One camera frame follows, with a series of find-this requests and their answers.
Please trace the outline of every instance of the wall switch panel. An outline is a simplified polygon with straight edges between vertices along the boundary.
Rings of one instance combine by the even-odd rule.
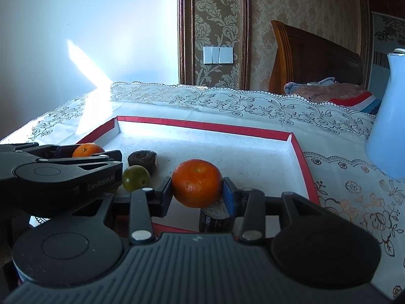
[[[212,64],[219,64],[219,47],[212,47]]]
[[[233,64],[233,48],[232,47],[220,47],[219,63],[220,64]]]
[[[212,64],[212,47],[203,48],[202,60],[204,64]]]
[[[204,64],[233,64],[233,48],[203,47],[202,60]]]

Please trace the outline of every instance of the metal screw head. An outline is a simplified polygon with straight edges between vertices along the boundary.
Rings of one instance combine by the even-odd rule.
[[[136,241],[148,240],[152,237],[152,233],[147,230],[138,230],[132,232],[131,237]]]
[[[248,230],[242,233],[242,238],[246,241],[256,241],[262,237],[262,232],[257,230]]]

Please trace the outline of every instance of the green plum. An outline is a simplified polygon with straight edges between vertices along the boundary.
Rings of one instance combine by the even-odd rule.
[[[151,176],[142,166],[130,166],[122,174],[122,185],[128,192],[148,187]]]

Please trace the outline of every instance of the red tray rim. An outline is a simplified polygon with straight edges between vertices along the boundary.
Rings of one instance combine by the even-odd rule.
[[[214,124],[209,122],[199,122],[199,121],[187,121],[187,120],[177,120],[177,119],[165,119],[165,118],[148,118],[148,117],[137,117],[137,116],[116,116],[108,120],[106,123],[102,124],[90,134],[82,138],[77,144],[94,142],[102,135],[106,134],[110,130],[114,129],[115,121],[125,121],[125,122],[139,122],[139,123],[149,123],[149,124],[160,124],[165,126],[192,128],[216,132],[225,132],[229,134],[245,135],[251,137],[260,137],[267,139],[276,139],[279,141],[287,141],[291,135],[291,144],[294,148],[295,154],[300,165],[302,175],[304,177],[305,187],[307,188],[308,198],[313,203],[320,205],[319,198],[316,192],[316,188],[313,182],[311,172],[307,161],[305,160],[304,154],[298,144],[298,141],[293,132],[285,132],[279,130],[271,129],[261,129],[245,126],[234,126],[228,124]]]

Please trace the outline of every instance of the table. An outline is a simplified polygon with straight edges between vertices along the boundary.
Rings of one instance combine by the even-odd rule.
[[[374,116],[296,95],[195,86],[114,83],[32,120],[3,143],[76,143],[114,116],[145,116],[293,132],[323,207],[371,232],[381,246],[373,284],[388,297],[405,286],[405,185],[370,162]]]

